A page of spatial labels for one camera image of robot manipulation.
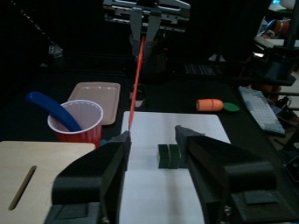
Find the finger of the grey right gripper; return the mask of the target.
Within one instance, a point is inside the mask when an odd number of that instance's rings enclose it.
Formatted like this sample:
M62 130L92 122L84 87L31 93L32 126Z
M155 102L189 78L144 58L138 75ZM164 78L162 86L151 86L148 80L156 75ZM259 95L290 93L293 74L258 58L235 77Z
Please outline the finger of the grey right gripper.
M162 12L158 10L152 10L148 17L148 26L144 41L144 51L147 53L150 53L154 49L155 35L160 29L160 23L162 23Z
M140 34L143 27L143 11L140 8L134 8L130 15L130 27L131 27L131 45L132 50L138 51L140 46Z

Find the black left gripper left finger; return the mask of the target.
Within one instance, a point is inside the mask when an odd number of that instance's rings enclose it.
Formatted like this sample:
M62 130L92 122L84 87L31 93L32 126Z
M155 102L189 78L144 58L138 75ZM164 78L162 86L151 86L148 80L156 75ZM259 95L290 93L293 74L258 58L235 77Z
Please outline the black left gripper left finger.
M130 151L126 131L67 166L54 181L44 224L119 224Z

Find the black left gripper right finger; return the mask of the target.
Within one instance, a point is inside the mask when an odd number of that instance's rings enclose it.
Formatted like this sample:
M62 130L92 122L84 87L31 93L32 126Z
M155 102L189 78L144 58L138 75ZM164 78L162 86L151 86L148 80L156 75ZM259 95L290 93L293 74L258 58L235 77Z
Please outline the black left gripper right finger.
M259 156L183 126L175 127L175 140L205 224L299 222L299 187L275 156Z

